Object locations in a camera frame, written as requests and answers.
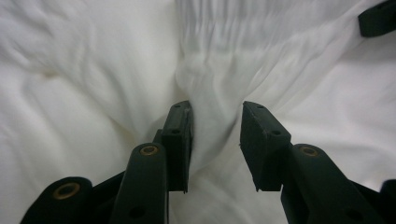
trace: brass insert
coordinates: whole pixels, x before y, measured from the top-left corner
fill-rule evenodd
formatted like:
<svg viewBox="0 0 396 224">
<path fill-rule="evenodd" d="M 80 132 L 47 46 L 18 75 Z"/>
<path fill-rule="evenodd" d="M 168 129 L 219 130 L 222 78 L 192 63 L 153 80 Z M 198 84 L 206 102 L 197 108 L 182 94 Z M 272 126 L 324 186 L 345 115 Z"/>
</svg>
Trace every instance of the brass insert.
<svg viewBox="0 0 396 224">
<path fill-rule="evenodd" d="M 67 183 L 63 184 L 55 191 L 53 191 L 52 197 L 56 200 L 63 200 L 70 198 L 79 192 L 80 185 L 78 183 Z"/>
<path fill-rule="evenodd" d="M 140 154 L 144 155 L 144 156 L 151 156 L 156 154 L 159 151 L 159 149 L 155 146 L 147 146 L 147 147 L 143 147 L 142 149 L 140 149 Z"/>
<path fill-rule="evenodd" d="M 312 147 L 300 147 L 300 151 L 310 157 L 316 157 L 319 154 L 318 151 Z"/>
</svg>

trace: white cloth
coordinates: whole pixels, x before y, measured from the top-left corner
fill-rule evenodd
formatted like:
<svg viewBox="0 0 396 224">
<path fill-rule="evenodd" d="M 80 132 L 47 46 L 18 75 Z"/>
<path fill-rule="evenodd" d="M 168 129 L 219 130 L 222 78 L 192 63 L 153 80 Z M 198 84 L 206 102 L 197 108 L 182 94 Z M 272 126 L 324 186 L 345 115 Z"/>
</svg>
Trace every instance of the white cloth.
<svg viewBox="0 0 396 224">
<path fill-rule="evenodd" d="M 70 175 L 98 184 L 190 100 L 188 194 L 171 223 L 286 223 L 238 147 L 244 100 L 350 179 L 396 174 L 396 33 L 364 39 L 354 1 L 3 1 L 0 223 Z"/>
</svg>

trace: screw hole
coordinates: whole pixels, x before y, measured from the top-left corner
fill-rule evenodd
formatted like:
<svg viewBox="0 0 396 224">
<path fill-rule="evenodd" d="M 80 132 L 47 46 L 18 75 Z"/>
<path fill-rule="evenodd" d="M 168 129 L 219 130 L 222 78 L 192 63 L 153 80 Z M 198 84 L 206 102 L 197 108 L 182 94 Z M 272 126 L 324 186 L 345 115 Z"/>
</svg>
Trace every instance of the screw hole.
<svg viewBox="0 0 396 224">
<path fill-rule="evenodd" d="M 300 150 L 307 156 L 316 157 L 319 153 L 312 147 L 300 147 Z"/>
<path fill-rule="evenodd" d="M 78 183 L 67 183 L 57 188 L 52 197 L 56 200 L 63 200 L 70 198 L 79 192 L 80 185 Z"/>
<path fill-rule="evenodd" d="M 129 211 L 129 217 L 140 218 L 146 214 L 146 209 L 142 206 L 137 206 Z"/>
<path fill-rule="evenodd" d="M 144 155 L 144 156 L 151 156 L 154 155 L 158 152 L 158 148 L 155 146 L 147 146 L 147 147 L 143 147 L 142 149 L 140 149 L 140 154 Z"/>
<path fill-rule="evenodd" d="M 271 131 L 271 133 L 274 135 L 280 135 L 280 131 Z"/>
<path fill-rule="evenodd" d="M 352 209 L 352 208 L 348 208 L 346 210 L 346 215 L 355 221 L 363 220 L 363 215 L 359 211 Z"/>
</svg>

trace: black bracket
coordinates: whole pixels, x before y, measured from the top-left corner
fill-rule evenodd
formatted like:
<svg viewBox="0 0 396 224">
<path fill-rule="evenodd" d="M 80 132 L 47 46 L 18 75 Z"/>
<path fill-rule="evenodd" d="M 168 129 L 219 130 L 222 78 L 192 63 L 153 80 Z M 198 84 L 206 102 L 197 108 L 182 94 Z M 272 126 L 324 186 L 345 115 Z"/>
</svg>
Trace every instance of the black bracket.
<svg viewBox="0 0 396 224">
<path fill-rule="evenodd" d="M 163 129 L 133 150 L 125 172 L 95 187 L 82 177 L 56 181 L 21 223 L 168 223 L 168 192 L 188 190 L 191 130 L 190 103 L 172 105 Z"/>
<path fill-rule="evenodd" d="M 388 0 L 359 15 L 361 36 L 374 37 L 396 30 L 396 1 Z"/>
<path fill-rule="evenodd" d="M 262 105 L 244 102 L 241 149 L 256 189 L 280 190 L 289 223 L 396 223 L 396 180 L 381 192 L 348 180 L 320 148 L 293 145 Z"/>
</svg>

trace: wrinkled fabric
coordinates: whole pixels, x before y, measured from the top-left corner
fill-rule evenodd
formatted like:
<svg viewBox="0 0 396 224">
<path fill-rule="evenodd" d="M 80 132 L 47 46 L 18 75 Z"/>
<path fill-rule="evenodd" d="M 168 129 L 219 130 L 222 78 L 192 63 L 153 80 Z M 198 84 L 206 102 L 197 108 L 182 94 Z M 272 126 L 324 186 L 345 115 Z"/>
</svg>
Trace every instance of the wrinkled fabric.
<svg viewBox="0 0 396 224">
<path fill-rule="evenodd" d="M 396 177 L 396 34 L 365 39 L 357 22 L 379 2 L 3 1 L 0 223 L 58 179 L 123 170 L 182 100 L 190 188 L 171 193 L 171 223 L 287 223 L 238 146 L 245 100 L 379 190 Z"/>
</svg>

